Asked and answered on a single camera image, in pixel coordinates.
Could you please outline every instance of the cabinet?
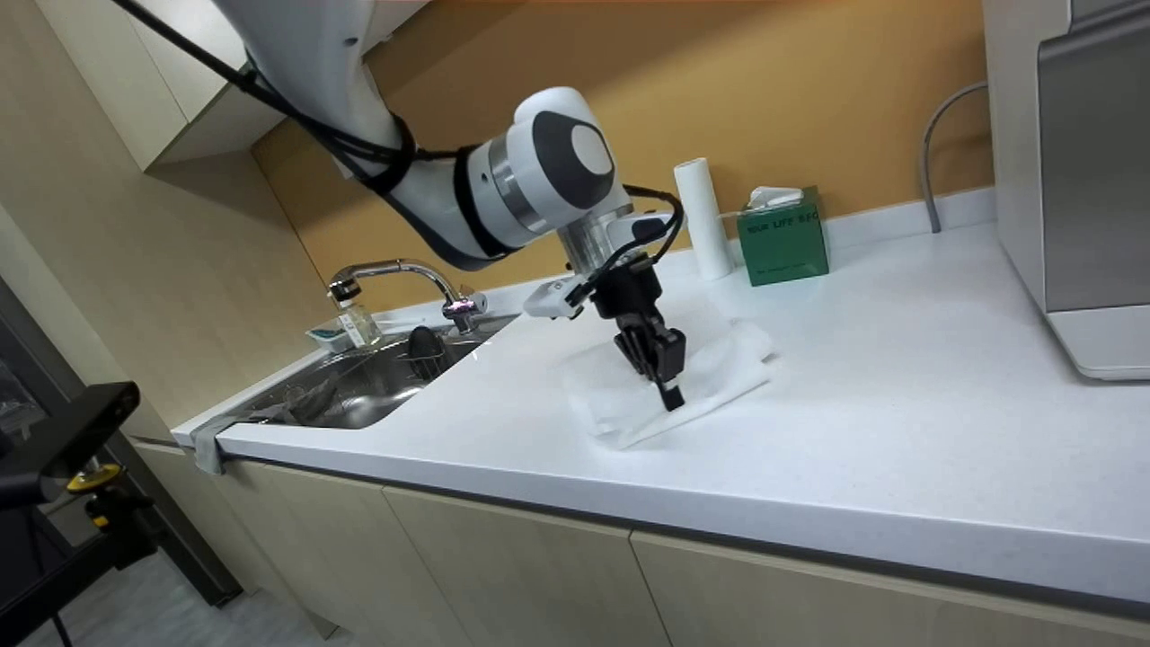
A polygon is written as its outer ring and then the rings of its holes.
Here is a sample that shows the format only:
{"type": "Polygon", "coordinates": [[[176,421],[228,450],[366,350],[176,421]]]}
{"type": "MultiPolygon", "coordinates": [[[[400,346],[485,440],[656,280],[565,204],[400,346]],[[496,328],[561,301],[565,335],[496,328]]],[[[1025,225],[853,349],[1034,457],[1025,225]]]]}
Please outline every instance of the cabinet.
{"type": "MultiPolygon", "coordinates": [[[[139,168],[248,150],[277,112],[228,87],[110,0],[37,0],[139,168]]],[[[241,68],[245,43],[212,0],[139,0],[176,31],[241,68]]],[[[388,38],[429,0],[379,0],[366,43],[388,38]]]]}
{"type": "Polygon", "coordinates": [[[476,643],[666,643],[626,527],[388,489],[476,643]]]}
{"type": "Polygon", "coordinates": [[[269,463],[230,463],[220,486],[313,613],[363,643],[467,643],[382,486],[269,463]]]}
{"type": "Polygon", "coordinates": [[[675,647],[1145,647],[1145,620],[633,535],[675,647]]]}
{"type": "Polygon", "coordinates": [[[245,590],[263,590],[279,603],[300,607],[287,583],[222,501],[215,479],[203,475],[176,444],[134,440],[134,450],[245,590]]]}

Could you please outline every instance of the white countertop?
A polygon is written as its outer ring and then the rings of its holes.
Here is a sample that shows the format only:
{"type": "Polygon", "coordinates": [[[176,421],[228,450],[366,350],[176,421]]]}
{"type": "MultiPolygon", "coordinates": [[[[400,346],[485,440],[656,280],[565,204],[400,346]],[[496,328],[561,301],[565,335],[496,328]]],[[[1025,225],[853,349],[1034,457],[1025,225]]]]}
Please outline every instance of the white countertop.
{"type": "Polygon", "coordinates": [[[635,450],[561,388],[611,323],[519,318],[366,431],[241,424],[228,457],[1150,603],[1150,388],[1078,380],[986,194],[941,237],[832,225],[835,273],[747,286],[666,263],[669,323],[757,318],[772,383],[635,450]]]}

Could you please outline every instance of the green container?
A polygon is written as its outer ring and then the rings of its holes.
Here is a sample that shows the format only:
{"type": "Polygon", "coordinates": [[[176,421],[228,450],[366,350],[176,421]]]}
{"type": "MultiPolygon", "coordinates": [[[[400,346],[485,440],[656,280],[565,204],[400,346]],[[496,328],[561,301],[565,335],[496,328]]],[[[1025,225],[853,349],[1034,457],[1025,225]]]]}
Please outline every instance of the green container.
{"type": "Polygon", "coordinates": [[[750,285],[832,273],[818,190],[805,188],[803,200],[747,209],[741,216],[741,245],[750,285]]]}

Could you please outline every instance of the wall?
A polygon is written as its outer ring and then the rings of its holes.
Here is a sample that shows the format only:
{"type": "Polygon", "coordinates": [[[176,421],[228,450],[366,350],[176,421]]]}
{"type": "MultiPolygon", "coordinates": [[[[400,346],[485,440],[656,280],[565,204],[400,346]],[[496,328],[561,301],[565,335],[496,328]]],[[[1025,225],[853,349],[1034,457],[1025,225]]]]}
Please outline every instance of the wall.
{"type": "MultiPolygon", "coordinates": [[[[986,76],[986,58],[977,0],[433,0],[369,68],[423,148],[493,136],[524,94],[573,82],[633,183],[672,188],[675,162],[708,155],[726,209],[756,183],[818,183],[842,216],[918,196],[921,130],[945,94],[986,76]]],[[[981,105],[938,136],[941,190],[993,178],[981,105]]],[[[319,273],[434,259],[295,126],[257,156],[319,273]]],[[[561,263],[557,245],[541,245],[465,285],[561,263]]],[[[374,304],[411,297],[429,286],[369,286],[374,304]]]]}
{"type": "Polygon", "coordinates": [[[0,275],[164,424],[307,350],[331,304],[251,156],[139,176],[34,0],[0,2],[0,275]]]}

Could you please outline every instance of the stainless steel sink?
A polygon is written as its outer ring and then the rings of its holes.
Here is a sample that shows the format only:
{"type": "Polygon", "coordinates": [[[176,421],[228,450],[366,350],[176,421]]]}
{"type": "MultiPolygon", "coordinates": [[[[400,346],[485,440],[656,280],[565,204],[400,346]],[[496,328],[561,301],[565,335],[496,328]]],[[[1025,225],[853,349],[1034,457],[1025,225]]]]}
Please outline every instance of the stainless steel sink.
{"type": "Polygon", "coordinates": [[[505,331],[512,315],[470,318],[467,331],[418,328],[374,349],[324,354],[279,383],[245,398],[212,418],[204,426],[230,424],[295,424],[295,426],[366,426],[411,395],[429,388],[438,373],[476,350],[485,336],[505,331]]]}

